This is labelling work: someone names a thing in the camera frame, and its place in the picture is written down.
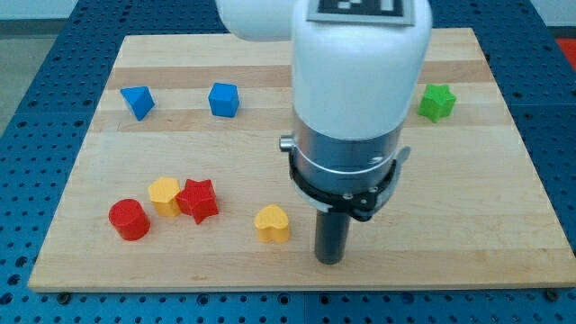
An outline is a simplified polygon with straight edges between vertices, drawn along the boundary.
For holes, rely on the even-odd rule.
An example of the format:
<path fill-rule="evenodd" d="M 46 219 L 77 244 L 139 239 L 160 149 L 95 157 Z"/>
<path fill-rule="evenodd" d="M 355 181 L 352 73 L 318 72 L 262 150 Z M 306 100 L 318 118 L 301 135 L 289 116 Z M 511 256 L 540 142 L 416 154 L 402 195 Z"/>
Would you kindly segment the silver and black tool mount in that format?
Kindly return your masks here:
<path fill-rule="evenodd" d="M 296 191 L 321 212 L 369 221 L 392 197 L 410 148 L 398 149 L 402 127 L 368 139 L 337 139 L 294 118 L 279 139 Z"/>

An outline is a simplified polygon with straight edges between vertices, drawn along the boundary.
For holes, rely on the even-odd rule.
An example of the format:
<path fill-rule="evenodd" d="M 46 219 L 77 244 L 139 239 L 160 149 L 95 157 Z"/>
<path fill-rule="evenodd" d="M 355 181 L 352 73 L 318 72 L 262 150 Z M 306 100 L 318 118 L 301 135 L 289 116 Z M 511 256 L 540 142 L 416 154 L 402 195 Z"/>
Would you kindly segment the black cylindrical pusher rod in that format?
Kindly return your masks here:
<path fill-rule="evenodd" d="M 322 264 L 334 265 L 343 259 L 350 219 L 343 212 L 317 211 L 314 253 Z"/>

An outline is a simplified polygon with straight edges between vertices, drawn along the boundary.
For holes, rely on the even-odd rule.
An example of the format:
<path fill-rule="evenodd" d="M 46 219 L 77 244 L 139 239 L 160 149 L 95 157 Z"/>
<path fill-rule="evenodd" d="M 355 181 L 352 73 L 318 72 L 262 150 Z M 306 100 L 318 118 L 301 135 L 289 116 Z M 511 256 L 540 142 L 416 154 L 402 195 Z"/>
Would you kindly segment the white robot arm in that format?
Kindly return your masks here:
<path fill-rule="evenodd" d="M 428 48 L 426 1 L 227 1 L 244 41 L 292 44 L 293 130 L 279 140 L 300 196 L 317 211 L 315 255 L 345 253 L 351 220 L 391 198 L 409 148 L 398 145 Z"/>

